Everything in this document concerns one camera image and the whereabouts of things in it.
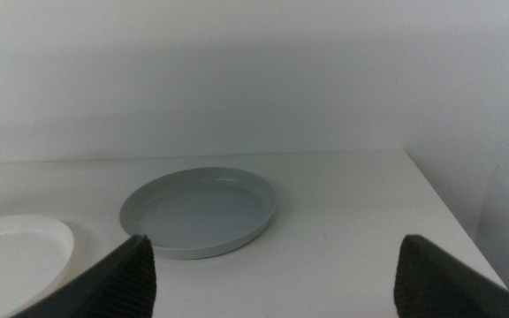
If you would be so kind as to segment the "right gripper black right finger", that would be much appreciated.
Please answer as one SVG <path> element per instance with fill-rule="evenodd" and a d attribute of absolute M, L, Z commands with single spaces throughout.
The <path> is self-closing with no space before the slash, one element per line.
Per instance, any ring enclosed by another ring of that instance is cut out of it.
<path fill-rule="evenodd" d="M 399 248 L 393 299 L 400 317 L 509 318 L 509 291 L 421 235 Z"/>

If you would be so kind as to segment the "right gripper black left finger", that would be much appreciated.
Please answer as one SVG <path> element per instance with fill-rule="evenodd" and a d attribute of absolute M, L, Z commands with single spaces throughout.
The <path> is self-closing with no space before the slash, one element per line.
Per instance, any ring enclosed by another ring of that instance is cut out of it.
<path fill-rule="evenodd" d="M 155 301 L 153 248 L 146 236 L 134 235 L 80 276 L 14 317 L 148 318 Z"/>

